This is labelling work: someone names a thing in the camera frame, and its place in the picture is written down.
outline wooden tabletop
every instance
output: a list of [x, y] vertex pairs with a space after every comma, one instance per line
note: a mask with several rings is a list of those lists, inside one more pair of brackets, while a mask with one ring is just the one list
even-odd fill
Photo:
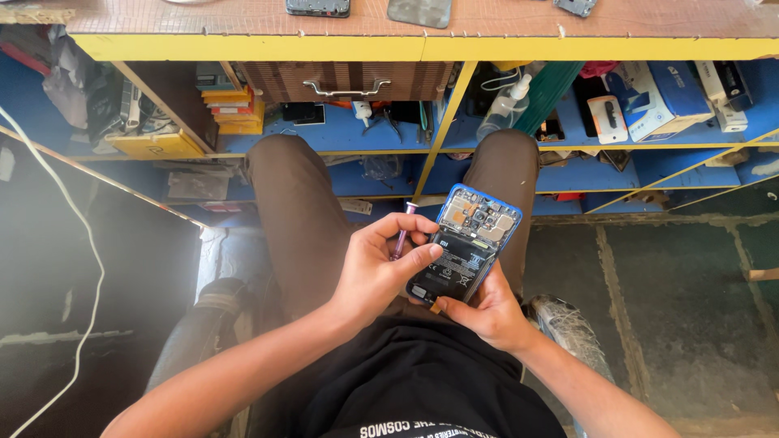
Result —
[[387, 0], [352, 0], [346, 19], [290, 16], [284, 0], [13, 2], [0, 8], [73, 11], [75, 34], [557, 37], [779, 37], [779, 5], [755, 0], [600, 0], [586, 19], [552, 0], [453, 0], [446, 29], [386, 18]]

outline pliers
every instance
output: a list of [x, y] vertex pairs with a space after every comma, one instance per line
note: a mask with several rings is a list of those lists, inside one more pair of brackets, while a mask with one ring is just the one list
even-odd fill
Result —
[[367, 128], [362, 130], [362, 135], [364, 136], [367, 131], [370, 130], [370, 128], [373, 128], [374, 126], [381, 123], [382, 120], [386, 120], [389, 123], [389, 126], [392, 127], [393, 131], [397, 134], [397, 139], [399, 143], [403, 144], [403, 137], [400, 136], [400, 131], [397, 130], [398, 121], [393, 120], [392, 113], [390, 112], [387, 107], [384, 107], [383, 114], [381, 115], [374, 115], [375, 121]]

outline plastic bottle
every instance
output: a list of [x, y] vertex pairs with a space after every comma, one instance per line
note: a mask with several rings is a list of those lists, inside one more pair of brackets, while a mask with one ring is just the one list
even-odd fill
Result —
[[490, 132], [511, 128], [530, 104], [527, 91], [530, 89], [531, 75], [522, 76], [511, 87], [502, 88], [487, 111], [479, 129], [476, 130], [476, 140], [482, 141]]
[[351, 109], [354, 111], [354, 117], [362, 120], [365, 123], [365, 128], [368, 128], [368, 119], [373, 115], [371, 104], [362, 101], [352, 102]]

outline drawer handle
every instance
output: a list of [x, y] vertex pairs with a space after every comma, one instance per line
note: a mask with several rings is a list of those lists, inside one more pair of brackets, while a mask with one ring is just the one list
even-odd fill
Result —
[[335, 97], [345, 94], [359, 94], [360, 96], [375, 96], [379, 93], [379, 88], [382, 85], [390, 85], [392, 83], [389, 79], [376, 79], [373, 81], [373, 90], [370, 91], [322, 91], [319, 89], [318, 80], [304, 80], [303, 85], [314, 89], [314, 93], [322, 97]]

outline blue phone frame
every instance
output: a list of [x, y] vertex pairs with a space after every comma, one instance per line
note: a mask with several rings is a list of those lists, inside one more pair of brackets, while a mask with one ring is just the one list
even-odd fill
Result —
[[[481, 278], [479, 279], [478, 285], [476, 286], [476, 288], [478, 288], [479, 286], [481, 286], [481, 282], [484, 281], [484, 279], [487, 277], [487, 274], [489, 274], [489, 271], [492, 269], [492, 265], [495, 264], [495, 261], [498, 259], [498, 256], [500, 256], [500, 253], [501, 253], [501, 251], [503, 251], [503, 248], [506, 247], [506, 243], [509, 243], [509, 240], [511, 239], [511, 236], [514, 235], [514, 232], [520, 226], [520, 223], [522, 222], [522, 219], [524, 219], [524, 214], [522, 214], [522, 210], [520, 210], [519, 208], [517, 208], [517, 207], [515, 207], [515, 206], [513, 206], [513, 205], [511, 205], [509, 203], [505, 203], [505, 202], [495, 198], [493, 195], [489, 195], [487, 193], [484, 193], [484, 192], [481, 192], [479, 190], [476, 190], [473, 187], [469, 187], [467, 185], [464, 185], [462, 182], [458, 182], [457, 184], [452, 186], [452, 189], [449, 191], [449, 195], [446, 197], [446, 202], [441, 206], [441, 211], [439, 211], [438, 217], [435, 218], [436, 224], [440, 224], [441, 216], [443, 216], [443, 212], [446, 209], [446, 206], [448, 206], [449, 203], [452, 202], [452, 198], [454, 197], [454, 193], [458, 189], [465, 189], [465, 190], [467, 190], [469, 192], [476, 193], [479, 196], [484, 196], [485, 198], [490, 198], [492, 200], [492, 202], [497, 203], [501, 207], [505, 207], [505, 208], [514, 210], [514, 211], [516, 211], [520, 215], [520, 219], [516, 222], [516, 224], [514, 224], [514, 228], [509, 233], [509, 237], [506, 238], [506, 240], [503, 242], [503, 245], [501, 245], [500, 248], [498, 248], [498, 252], [495, 254], [495, 258], [492, 260], [492, 262], [490, 262], [489, 266], [487, 266], [487, 269], [484, 271], [484, 275], [482, 275]], [[415, 298], [417, 297], [416, 295], [414, 295], [411, 292], [411, 281], [408, 281], [406, 283], [406, 293], [410, 297], [415, 297]]]

